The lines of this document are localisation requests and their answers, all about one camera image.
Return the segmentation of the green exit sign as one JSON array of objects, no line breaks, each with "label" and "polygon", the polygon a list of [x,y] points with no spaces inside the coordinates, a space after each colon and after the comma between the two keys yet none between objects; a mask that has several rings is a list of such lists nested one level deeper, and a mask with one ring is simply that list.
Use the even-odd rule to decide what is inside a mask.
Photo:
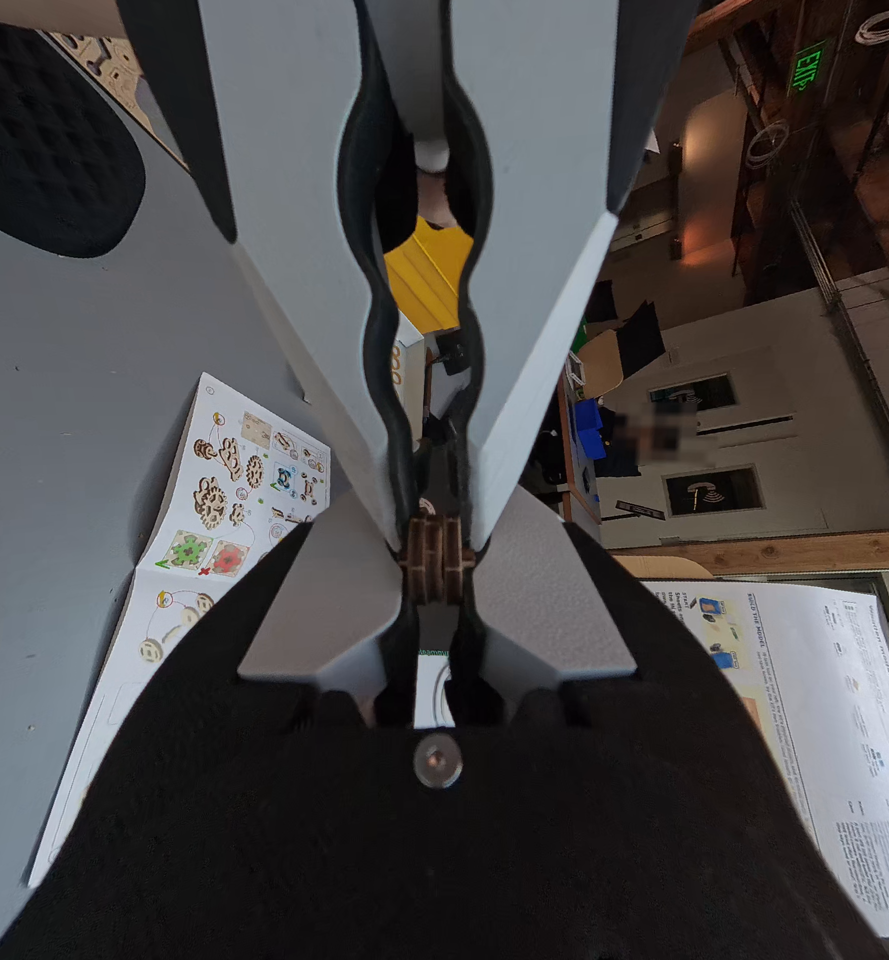
[{"label": "green exit sign", "polygon": [[828,38],[822,38],[794,54],[787,83],[789,97],[801,95],[820,83],[829,41]]}]

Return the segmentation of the black model kit box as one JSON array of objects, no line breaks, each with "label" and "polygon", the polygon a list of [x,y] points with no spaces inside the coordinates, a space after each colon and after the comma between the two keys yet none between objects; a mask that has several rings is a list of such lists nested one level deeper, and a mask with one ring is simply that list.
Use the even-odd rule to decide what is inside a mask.
[{"label": "black model kit box", "polygon": [[447,656],[459,624],[460,608],[447,604],[416,606],[417,651]]}]

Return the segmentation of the illustrated instruction booklet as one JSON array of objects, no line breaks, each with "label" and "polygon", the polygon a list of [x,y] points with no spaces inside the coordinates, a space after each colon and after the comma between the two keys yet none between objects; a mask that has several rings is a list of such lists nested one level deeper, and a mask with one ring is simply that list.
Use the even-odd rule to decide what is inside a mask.
[{"label": "illustrated instruction booklet", "polygon": [[70,750],[28,886],[56,859],[141,691],[181,639],[291,530],[330,504],[331,449],[208,373]]}]

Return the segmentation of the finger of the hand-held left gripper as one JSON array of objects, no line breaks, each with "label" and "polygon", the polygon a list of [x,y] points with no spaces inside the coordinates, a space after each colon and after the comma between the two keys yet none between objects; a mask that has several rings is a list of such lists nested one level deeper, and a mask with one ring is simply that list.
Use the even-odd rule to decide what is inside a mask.
[{"label": "finger of the hand-held left gripper", "polygon": [[364,2],[200,2],[232,253],[391,546],[417,511],[377,193],[397,112]]},{"label": "finger of the hand-held left gripper", "polygon": [[478,189],[460,305],[483,371],[464,438],[468,534],[519,482],[617,222],[607,210],[619,2],[447,2],[444,79]]}]

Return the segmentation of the dark wooden disc assembly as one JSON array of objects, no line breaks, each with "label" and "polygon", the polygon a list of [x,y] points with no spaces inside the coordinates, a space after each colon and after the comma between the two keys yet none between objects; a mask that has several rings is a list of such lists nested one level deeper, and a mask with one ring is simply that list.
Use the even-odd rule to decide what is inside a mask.
[{"label": "dark wooden disc assembly", "polygon": [[476,565],[475,551],[464,542],[461,517],[429,513],[410,517],[398,565],[404,594],[414,605],[460,607],[465,575]]}]

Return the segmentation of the yellow storage bin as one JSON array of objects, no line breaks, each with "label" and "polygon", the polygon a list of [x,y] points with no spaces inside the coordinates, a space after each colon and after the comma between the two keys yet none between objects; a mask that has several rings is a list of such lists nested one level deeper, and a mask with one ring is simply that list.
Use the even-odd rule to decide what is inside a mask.
[{"label": "yellow storage bin", "polygon": [[412,235],[384,255],[398,309],[419,333],[460,326],[459,286],[473,242],[459,226],[438,229],[418,217]]}]

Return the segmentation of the white stand base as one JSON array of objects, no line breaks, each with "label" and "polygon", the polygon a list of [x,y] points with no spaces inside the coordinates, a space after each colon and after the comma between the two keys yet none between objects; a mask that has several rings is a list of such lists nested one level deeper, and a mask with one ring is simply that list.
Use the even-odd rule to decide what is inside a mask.
[{"label": "white stand base", "polygon": [[451,666],[448,655],[418,655],[414,690],[414,729],[430,730],[454,726],[446,693],[446,683],[450,678]]}]

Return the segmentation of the black mesh wrist rest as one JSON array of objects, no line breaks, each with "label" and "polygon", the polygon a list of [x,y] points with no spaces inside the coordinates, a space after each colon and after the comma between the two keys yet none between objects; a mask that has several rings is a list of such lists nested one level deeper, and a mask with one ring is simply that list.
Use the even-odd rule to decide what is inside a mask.
[{"label": "black mesh wrist rest", "polygon": [[0,232],[102,257],[145,188],[141,151],[96,87],[34,30],[0,24]]}]

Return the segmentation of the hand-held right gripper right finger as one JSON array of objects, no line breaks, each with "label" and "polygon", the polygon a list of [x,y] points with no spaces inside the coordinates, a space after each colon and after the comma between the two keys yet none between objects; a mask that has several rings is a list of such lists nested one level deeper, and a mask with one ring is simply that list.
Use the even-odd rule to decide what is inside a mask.
[{"label": "hand-held right gripper right finger", "polygon": [[568,526],[520,486],[465,573],[449,668],[458,726],[500,724],[536,690],[636,673]]}]

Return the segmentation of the plywood parts sheet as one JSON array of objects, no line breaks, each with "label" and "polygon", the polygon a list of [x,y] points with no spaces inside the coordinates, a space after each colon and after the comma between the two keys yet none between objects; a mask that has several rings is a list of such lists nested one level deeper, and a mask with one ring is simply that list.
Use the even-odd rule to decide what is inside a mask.
[{"label": "plywood parts sheet", "polygon": [[138,124],[184,170],[187,162],[126,39],[42,31],[64,57]]}]

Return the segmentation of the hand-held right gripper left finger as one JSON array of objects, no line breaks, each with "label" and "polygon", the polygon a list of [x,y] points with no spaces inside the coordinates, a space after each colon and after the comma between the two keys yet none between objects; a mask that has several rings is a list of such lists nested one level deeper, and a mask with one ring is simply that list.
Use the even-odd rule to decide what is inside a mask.
[{"label": "hand-held right gripper left finger", "polygon": [[238,667],[242,687],[313,704],[346,695],[412,727],[420,620],[379,526],[349,490],[310,525]]}]

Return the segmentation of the tan wooden chair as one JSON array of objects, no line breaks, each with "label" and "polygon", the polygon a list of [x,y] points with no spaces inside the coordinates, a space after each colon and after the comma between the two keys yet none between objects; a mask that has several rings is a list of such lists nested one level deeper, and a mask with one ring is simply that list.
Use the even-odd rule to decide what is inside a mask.
[{"label": "tan wooden chair", "polygon": [[586,400],[601,398],[622,384],[624,373],[616,330],[606,330],[589,340],[576,356],[582,364],[582,393]]}]

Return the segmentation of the white cardboard tray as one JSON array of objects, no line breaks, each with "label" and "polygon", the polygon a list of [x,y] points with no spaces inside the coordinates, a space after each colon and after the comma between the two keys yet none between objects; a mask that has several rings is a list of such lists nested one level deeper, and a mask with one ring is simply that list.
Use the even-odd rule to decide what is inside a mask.
[{"label": "white cardboard tray", "polygon": [[427,344],[425,336],[398,312],[398,326],[390,354],[393,389],[404,409],[413,447],[424,433]]}]

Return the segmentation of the laminated instruction poster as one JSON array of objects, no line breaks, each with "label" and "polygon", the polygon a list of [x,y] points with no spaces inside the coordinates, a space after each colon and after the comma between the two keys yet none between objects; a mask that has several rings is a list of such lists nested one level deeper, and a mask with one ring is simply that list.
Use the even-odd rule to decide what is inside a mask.
[{"label": "laminated instruction poster", "polygon": [[788,582],[643,584],[728,680],[829,870],[889,938],[889,632],[879,600]]}]

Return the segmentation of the blue storage bin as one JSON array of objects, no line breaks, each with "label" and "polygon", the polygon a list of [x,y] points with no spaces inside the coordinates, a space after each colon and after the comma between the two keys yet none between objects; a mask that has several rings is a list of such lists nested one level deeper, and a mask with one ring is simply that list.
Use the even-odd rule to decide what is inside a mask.
[{"label": "blue storage bin", "polygon": [[588,398],[576,402],[572,410],[572,420],[576,443],[584,457],[591,461],[606,459],[606,444],[601,437],[603,421],[597,400]]}]

